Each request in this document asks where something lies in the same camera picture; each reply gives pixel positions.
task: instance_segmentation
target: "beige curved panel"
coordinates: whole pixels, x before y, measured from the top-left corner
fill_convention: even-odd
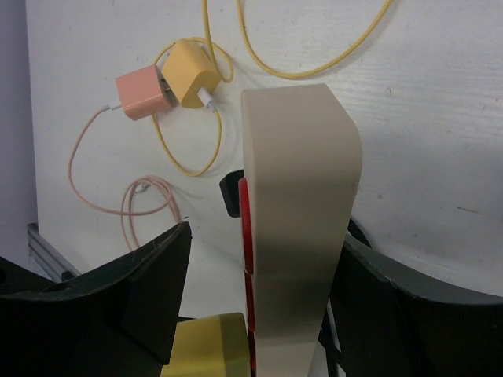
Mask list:
[[[258,377],[307,377],[362,169],[326,85],[242,96]]]

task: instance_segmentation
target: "pink cable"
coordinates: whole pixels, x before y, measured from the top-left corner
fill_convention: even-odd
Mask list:
[[[122,226],[124,239],[127,243],[127,246],[129,247],[129,249],[133,250],[133,247],[131,246],[131,243],[130,243],[129,238],[127,236],[126,227],[124,225],[124,216],[128,217],[130,232],[131,232],[131,235],[133,238],[133,245],[135,247],[140,247],[140,245],[138,242],[138,238],[136,236],[136,232],[134,231],[133,217],[146,216],[148,214],[155,214],[155,213],[163,210],[166,207],[169,207],[171,209],[171,213],[173,214],[173,218],[176,222],[180,222],[182,220],[182,216],[180,215],[180,210],[178,208],[176,200],[173,197],[171,185],[167,181],[165,181],[164,179],[157,177],[155,175],[147,175],[147,176],[141,177],[141,178],[133,181],[128,186],[126,192],[124,193],[120,210],[111,210],[109,208],[101,207],[101,206],[98,206],[94,203],[91,203],[88,199],[84,198],[80,194],[80,192],[77,190],[77,188],[75,187],[75,184],[73,182],[73,177],[72,177],[73,160],[75,159],[75,155],[77,153],[77,150],[79,149],[80,142],[82,141],[84,134],[87,132],[87,130],[89,129],[91,124],[93,124],[94,120],[96,120],[96,118],[101,113],[106,112],[107,110],[109,110],[108,106],[103,107],[100,110],[98,110],[91,117],[91,119],[89,119],[89,122],[87,122],[86,126],[83,128],[79,137],[77,138],[77,142],[75,143],[75,146],[73,147],[72,154],[70,155],[70,160],[68,161],[68,180],[70,182],[70,186],[72,187],[72,191],[79,197],[79,199],[81,199],[89,207],[91,207],[95,210],[99,210],[100,212],[105,212],[106,214],[116,214],[116,215],[120,216],[120,223]],[[157,189],[157,191],[164,197],[164,199],[166,200],[166,203],[164,203],[160,207],[157,207],[153,210],[146,210],[146,211],[142,211],[142,212],[133,212],[134,194],[136,193],[136,188],[141,184],[147,184],[147,185],[151,185],[152,187],[155,187]],[[124,210],[126,200],[128,200],[127,211]]]

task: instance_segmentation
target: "yellow block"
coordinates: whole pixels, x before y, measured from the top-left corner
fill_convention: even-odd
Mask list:
[[[197,96],[202,87],[211,93],[220,82],[220,75],[198,42],[177,41],[164,63],[161,73],[173,94],[184,108],[200,108]]]
[[[161,377],[249,377],[250,352],[241,313],[180,322]]]

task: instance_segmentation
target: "charger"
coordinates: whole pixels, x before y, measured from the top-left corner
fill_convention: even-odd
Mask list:
[[[213,92],[221,81],[221,76],[199,43],[188,39],[174,44],[161,73],[184,108],[206,105],[200,99],[200,92]]]
[[[179,322],[161,377],[246,377],[250,350],[241,313]]]
[[[133,120],[170,110],[162,77],[156,65],[150,65],[116,79],[120,104]]]

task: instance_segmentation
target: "red panel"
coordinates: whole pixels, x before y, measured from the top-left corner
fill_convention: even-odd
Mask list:
[[[239,203],[241,213],[241,228],[243,229],[244,270],[253,274],[253,239],[252,220],[250,218],[250,198],[246,178],[239,181]]]
[[[257,359],[255,356],[255,333],[249,331],[248,332],[248,345],[250,346],[250,368],[251,375],[255,376],[257,371]]]
[[[248,311],[248,330],[255,331],[255,302],[253,295],[252,275],[244,272],[244,288],[246,290],[246,309]]]

